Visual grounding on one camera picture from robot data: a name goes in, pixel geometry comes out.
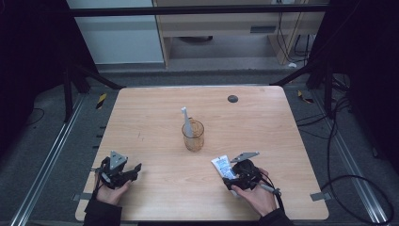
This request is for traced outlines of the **aluminium floor rail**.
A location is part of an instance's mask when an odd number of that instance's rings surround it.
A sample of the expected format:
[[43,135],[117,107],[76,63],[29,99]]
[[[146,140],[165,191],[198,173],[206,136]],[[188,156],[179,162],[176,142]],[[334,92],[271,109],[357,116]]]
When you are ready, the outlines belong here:
[[[327,115],[324,110],[324,103],[322,95],[317,91],[312,92],[313,99],[320,110]],[[343,207],[343,204],[339,202],[339,199],[335,195],[333,183],[338,182],[341,179],[348,178],[354,184],[355,189],[358,192],[359,198],[365,207],[365,210],[369,216],[369,219],[362,219],[361,222],[367,223],[374,226],[391,226],[389,217],[384,212],[380,202],[374,193],[373,184],[371,181],[366,179],[359,169],[354,157],[349,152],[346,143],[343,140],[341,133],[338,130],[336,121],[332,120],[328,116],[325,118],[327,127],[330,129],[330,134],[327,142],[327,186],[330,188],[332,196],[336,199],[337,203]],[[331,143],[334,143],[336,151],[341,157],[343,164],[347,170],[345,175],[337,176],[332,179],[330,174],[330,148]]]
[[14,214],[9,226],[25,226],[29,217],[40,197],[40,194],[46,185],[48,178],[56,164],[56,161],[65,145],[67,138],[76,122],[77,117],[82,109],[82,104],[86,99],[86,94],[79,94],[76,98],[76,102],[72,106],[72,114],[68,120],[66,120],[60,128],[52,147],[47,154],[44,162],[42,163],[40,170],[29,188],[25,198]]

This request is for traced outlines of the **person's left hand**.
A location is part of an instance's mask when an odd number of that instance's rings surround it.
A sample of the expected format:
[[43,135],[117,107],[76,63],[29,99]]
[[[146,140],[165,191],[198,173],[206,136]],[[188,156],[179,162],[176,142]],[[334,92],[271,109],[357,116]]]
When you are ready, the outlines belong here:
[[112,189],[105,186],[100,179],[96,179],[93,195],[99,202],[118,205],[121,197],[129,190],[131,184],[131,181],[127,181],[123,186]]

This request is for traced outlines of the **black metal stand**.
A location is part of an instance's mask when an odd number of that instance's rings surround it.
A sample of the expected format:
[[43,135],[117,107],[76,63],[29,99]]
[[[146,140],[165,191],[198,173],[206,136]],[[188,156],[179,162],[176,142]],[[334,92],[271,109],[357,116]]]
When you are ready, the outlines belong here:
[[291,73],[290,75],[280,79],[277,82],[271,83],[271,86],[283,87],[289,82],[297,79],[299,76],[308,73],[310,77],[306,83],[309,89],[316,89],[321,84],[324,84],[324,110],[329,118],[333,118],[332,113],[332,80],[333,71],[328,62],[315,60],[309,62],[306,66]]
[[91,71],[82,65],[67,66],[62,75],[65,101],[64,122],[68,122],[73,113],[72,85],[75,85],[79,93],[88,93],[90,90],[90,85],[86,80],[87,76],[111,89],[123,89],[123,86],[102,77],[99,73]]

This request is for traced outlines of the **person's right hand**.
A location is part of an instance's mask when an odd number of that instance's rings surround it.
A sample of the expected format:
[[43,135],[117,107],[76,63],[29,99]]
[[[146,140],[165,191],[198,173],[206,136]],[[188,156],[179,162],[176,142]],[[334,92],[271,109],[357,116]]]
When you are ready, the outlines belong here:
[[263,188],[266,186],[265,180],[267,179],[268,172],[262,168],[259,168],[259,171],[263,179],[253,189],[243,190],[238,186],[232,186],[231,189],[247,201],[257,214],[265,217],[277,209],[277,204],[270,186],[267,189]]

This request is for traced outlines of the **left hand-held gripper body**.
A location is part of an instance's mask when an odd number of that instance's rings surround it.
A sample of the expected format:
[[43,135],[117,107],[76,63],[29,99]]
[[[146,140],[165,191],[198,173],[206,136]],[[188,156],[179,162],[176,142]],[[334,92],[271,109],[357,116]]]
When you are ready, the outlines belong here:
[[100,180],[109,188],[115,189],[123,186],[127,181],[124,178],[124,166],[128,158],[115,151],[111,151],[96,169]]

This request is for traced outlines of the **grey tape piece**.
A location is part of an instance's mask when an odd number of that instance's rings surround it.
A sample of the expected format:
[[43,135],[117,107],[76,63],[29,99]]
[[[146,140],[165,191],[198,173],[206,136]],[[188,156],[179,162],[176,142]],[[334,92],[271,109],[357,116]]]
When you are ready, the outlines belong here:
[[312,193],[311,194],[311,199],[314,202],[321,201],[321,200],[328,201],[328,200],[331,199],[331,195],[328,192],[326,192],[326,193],[324,193],[324,192]]
[[83,193],[73,194],[72,200],[75,202],[79,202],[81,200],[90,200],[91,197],[92,197],[91,193],[83,192]]

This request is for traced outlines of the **white cabinet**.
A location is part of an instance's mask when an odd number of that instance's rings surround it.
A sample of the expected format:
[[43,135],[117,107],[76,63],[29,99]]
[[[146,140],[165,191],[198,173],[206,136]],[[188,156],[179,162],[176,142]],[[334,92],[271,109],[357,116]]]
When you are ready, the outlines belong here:
[[[145,8],[152,0],[67,0],[70,9]],[[155,17],[76,17],[97,65],[163,63]]]

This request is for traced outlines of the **black curtain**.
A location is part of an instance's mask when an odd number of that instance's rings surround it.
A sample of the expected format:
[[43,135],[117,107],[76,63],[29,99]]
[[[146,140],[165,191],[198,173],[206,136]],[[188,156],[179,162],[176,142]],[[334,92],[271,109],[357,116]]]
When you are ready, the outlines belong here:
[[371,142],[399,174],[399,0],[329,0],[311,50],[349,76]]
[[36,97],[63,83],[52,37],[75,63],[97,70],[73,18],[50,16],[49,28],[41,28],[46,10],[68,7],[67,0],[0,0],[0,157],[21,132]]

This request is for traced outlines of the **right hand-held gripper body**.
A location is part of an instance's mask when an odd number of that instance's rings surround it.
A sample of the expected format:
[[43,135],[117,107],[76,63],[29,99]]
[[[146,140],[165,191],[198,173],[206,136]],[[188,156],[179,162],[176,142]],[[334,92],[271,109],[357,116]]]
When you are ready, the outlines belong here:
[[258,152],[240,153],[231,162],[234,163],[233,169],[241,170],[238,178],[238,187],[241,189],[253,189],[254,186],[260,182],[262,175],[259,169],[250,160],[251,157],[257,156]]

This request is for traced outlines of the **black horizontal frame bar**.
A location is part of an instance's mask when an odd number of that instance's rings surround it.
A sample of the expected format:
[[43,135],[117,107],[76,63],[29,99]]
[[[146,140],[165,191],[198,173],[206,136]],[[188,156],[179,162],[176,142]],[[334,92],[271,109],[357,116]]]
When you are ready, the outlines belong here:
[[300,5],[243,5],[243,6],[188,6],[155,8],[78,8],[69,9],[73,17],[191,15],[232,13],[320,12],[330,9],[330,4]]

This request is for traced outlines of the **black and yellow tape strip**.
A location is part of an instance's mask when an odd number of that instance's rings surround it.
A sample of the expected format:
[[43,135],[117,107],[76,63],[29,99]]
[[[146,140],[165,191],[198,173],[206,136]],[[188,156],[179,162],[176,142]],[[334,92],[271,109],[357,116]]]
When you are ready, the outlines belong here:
[[305,102],[307,104],[313,104],[314,103],[314,100],[312,98],[305,97],[301,90],[297,91],[297,96],[298,96],[298,98],[300,98],[303,102]]
[[101,109],[103,104],[104,104],[104,100],[106,99],[107,94],[106,93],[102,93],[99,97],[99,100],[96,104],[96,109]]

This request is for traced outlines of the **white toothpaste tube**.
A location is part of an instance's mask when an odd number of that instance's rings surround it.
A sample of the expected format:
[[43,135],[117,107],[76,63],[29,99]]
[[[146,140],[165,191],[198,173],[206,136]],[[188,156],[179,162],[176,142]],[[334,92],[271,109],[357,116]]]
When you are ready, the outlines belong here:
[[212,160],[212,164],[221,178],[235,179],[235,173],[232,170],[231,162],[226,155],[219,156]]

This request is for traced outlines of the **light wooden desk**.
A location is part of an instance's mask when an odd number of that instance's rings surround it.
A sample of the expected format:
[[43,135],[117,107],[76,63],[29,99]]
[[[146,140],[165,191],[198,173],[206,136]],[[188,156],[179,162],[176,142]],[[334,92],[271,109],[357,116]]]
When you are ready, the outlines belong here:
[[[228,6],[228,5],[296,5],[325,4],[329,0],[152,0],[156,7]],[[280,64],[290,56],[299,36],[315,35],[324,12],[278,12],[158,15],[156,21],[162,39],[164,57],[177,37],[206,37],[265,34]]]

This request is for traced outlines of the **white electric toothbrush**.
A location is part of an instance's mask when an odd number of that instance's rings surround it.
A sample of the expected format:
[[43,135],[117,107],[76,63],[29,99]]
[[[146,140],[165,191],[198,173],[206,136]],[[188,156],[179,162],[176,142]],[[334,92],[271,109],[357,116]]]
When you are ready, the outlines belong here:
[[191,123],[189,120],[189,117],[187,115],[187,111],[186,111],[186,107],[184,106],[181,109],[183,115],[184,115],[184,131],[185,131],[185,135],[187,137],[192,137],[193,136],[193,131],[192,131],[192,127],[191,127]]

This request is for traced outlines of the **amber glass cup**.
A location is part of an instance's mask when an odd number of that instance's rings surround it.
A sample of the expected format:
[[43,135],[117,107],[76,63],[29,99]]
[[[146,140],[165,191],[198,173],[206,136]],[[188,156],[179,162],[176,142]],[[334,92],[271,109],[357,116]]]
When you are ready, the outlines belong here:
[[188,151],[190,152],[198,152],[202,149],[204,145],[204,126],[200,121],[194,120],[192,118],[189,119],[193,131],[192,137],[187,137],[184,131],[184,125],[182,127],[184,144]]

